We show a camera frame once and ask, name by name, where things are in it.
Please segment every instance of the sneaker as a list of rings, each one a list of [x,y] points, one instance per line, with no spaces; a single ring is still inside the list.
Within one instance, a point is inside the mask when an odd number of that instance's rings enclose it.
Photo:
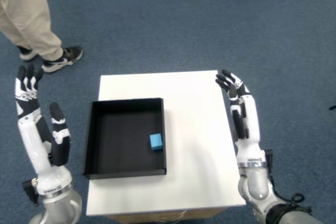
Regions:
[[[46,73],[55,72],[67,65],[76,63],[82,57],[82,54],[83,49],[78,46],[64,48],[61,58],[54,61],[44,60],[42,68]]]
[[[32,60],[35,56],[37,56],[37,53],[35,53],[32,49],[26,49],[21,46],[17,46],[17,48],[20,50],[20,59],[21,60]]]

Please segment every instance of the beige pants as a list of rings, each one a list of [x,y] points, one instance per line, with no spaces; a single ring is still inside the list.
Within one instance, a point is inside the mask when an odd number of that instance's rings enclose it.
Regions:
[[[33,49],[46,60],[63,54],[61,41],[50,29],[47,0],[0,0],[0,31],[13,44]]]

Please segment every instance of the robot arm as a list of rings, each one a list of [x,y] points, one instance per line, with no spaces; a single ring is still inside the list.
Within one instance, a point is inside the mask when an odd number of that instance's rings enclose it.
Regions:
[[[52,165],[66,164],[70,150],[69,130],[58,104],[52,103],[50,106],[54,138],[41,115],[37,100],[37,88],[38,81],[42,76],[42,69],[38,73],[34,73],[33,65],[30,65],[27,70],[21,66],[15,80],[18,127],[29,159],[37,174],[48,171]]]
[[[274,190],[271,174],[271,150],[262,151],[259,147],[260,133],[257,109],[254,98],[245,84],[234,74],[222,70],[216,75],[216,82],[230,99],[230,110],[234,121],[238,147],[237,163],[240,180],[239,193],[253,207],[256,219],[262,224],[321,224],[310,215],[310,210],[300,207],[300,199],[281,197]]]
[[[50,105],[52,134],[41,115],[37,100],[38,82],[43,70],[21,66],[15,80],[18,127],[25,149],[37,174],[23,183],[30,200],[37,205],[43,198],[45,212],[36,215],[31,224],[77,223],[81,215],[81,197],[72,188],[72,176],[65,164],[70,151],[70,133],[57,103]]]

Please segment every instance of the black box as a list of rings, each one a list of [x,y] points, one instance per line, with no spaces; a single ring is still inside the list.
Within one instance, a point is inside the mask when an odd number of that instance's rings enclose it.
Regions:
[[[150,135],[163,149],[152,151]],[[90,179],[166,174],[163,99],[91,103],[83,174]]]

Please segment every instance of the blue cube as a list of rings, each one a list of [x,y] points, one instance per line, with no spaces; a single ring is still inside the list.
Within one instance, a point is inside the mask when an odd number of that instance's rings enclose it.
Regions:
[[[150,135],[152,151],[158,151],[162,149],[161,134]]]

